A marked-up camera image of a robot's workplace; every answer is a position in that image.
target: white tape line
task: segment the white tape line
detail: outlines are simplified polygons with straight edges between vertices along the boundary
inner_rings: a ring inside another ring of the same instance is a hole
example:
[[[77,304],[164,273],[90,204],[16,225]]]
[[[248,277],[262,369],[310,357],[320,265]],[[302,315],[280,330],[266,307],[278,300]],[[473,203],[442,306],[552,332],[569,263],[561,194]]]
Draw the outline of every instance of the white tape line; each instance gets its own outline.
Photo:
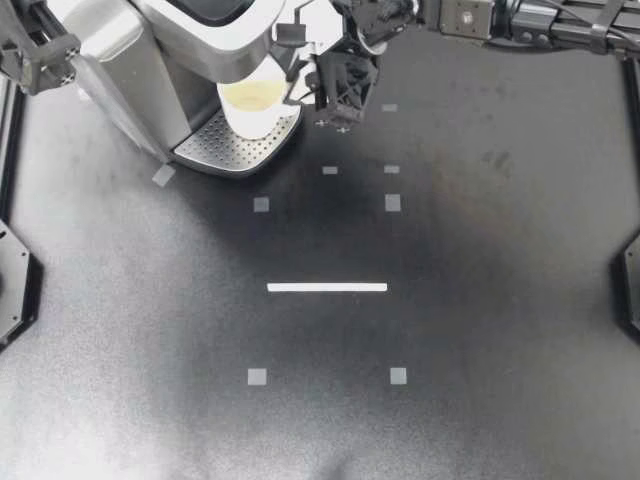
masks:
[[[158,170],[153,176],[153,181],[154,183],[157,183],[162,188],[164,188],[167,186],[167,183],[169,183],[169,180],[171,180],[175,174],[176,170],[170,165],[165,164],[160,167],[160,170]]]
[[[407,369],[403,367],[390,368],[389,380],[391,381],[391,385],[406,385]]]
[[[384,196],[384,209],[387,212],[401,212],[402,199],[397,193],[388,193]]]
[[[91,97],[89,96],[87,91],[85,89],[83,89],[83,88],[80,88],[80,87],[78,87],[78,98],[82,102],[90,102],[91,101]]]
[[[269,197],[256,197],[253,199],[253,213],[268,213],[269,208]]]
[[[264,387],[266,384],[266,368],[250,368],[249,370],[247,370],[247,385],[251,387]]]
[[[386,283],[268,283],[267,291],[283,292],[386,292]]]

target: wire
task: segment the wire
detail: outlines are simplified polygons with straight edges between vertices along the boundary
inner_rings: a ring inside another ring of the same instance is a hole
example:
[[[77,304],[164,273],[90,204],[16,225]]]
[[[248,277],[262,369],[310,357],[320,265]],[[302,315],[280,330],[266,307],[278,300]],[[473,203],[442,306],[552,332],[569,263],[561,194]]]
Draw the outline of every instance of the wire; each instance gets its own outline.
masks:
[[[483,48],[496,52],[514,53],[514,54],[527,54],[527,55],[540,55],[543,53],[557,53],[565,52],[566,48],[544,48],[544,47],[516,47],[514,45],[503,45],[497,42],[485,42],[482,44]]]
[[[542,3],[546,3],[547,5],[550,5],[558,10],[560,10],[561,12],[566,13],[567,15],[569,15],[570,17],[573,17],[574,19],[578,20],[579,22],[582,22],[586,25],[589,26],[593,26],[593,23],[591,23],[589,20],[587,20],[586,18],[584,18],[582,15],[577,14],[574,10],[572,10],[569,7],[565,7],[564,5],[562,5],[561,3],[556,2],[555,0],[539,0]],[[629,34],[627,34],[626,32],[623,32],[622,30],[618,29],[618,28],[609,28],[608,29],[609,32],[613,33],[614,35],[617,35],[618,37],[622,38],[623,40],[625,40],[627,43],[631,44],[633,46],[634,49],[638,49],[640,48],[640,43],[638,41],[636,41],[633,37],[631,37]]]

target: black mounting bracket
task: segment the black mounting bracket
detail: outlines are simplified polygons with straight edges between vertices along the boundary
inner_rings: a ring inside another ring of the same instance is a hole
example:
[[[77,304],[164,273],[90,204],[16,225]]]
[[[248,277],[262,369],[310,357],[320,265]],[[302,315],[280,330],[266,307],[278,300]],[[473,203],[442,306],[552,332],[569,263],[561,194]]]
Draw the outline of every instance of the black mounting bracket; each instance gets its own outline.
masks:
[[[623,61],[622,72],[635,154],[640,156],[640,62],[635,59]],[[640,330],[640,234],[624,249],[622,257],[629,322]]]
[[[7,226],[24,95],[0,78],[0,351],[36,318],[41,267]]]

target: metal drip tray grate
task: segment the metal drip tray grate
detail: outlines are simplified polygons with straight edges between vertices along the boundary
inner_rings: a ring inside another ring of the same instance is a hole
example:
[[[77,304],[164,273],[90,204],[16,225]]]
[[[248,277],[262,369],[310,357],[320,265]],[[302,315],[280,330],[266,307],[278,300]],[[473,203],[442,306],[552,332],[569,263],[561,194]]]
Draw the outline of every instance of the metal drip tray grate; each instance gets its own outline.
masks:
[[[174,150],[177,160],[214,175],[243,177],[264,166],[291,137],[302,113],[281,118],[276,128],[260,140],[236,135],[219,110]]]

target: white cup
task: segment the white cup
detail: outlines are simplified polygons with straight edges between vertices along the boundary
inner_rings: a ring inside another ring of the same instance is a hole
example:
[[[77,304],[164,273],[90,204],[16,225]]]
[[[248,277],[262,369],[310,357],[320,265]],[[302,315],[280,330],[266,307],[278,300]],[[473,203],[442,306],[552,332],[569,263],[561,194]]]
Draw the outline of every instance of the white cup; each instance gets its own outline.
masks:
[[[269,135],[281,117],[296,115],[299,106],[284,105],[286,75],[267,55],[258,68],[237,83],[218,84],[220,103],[227,123],[239,136],[257,140]]]

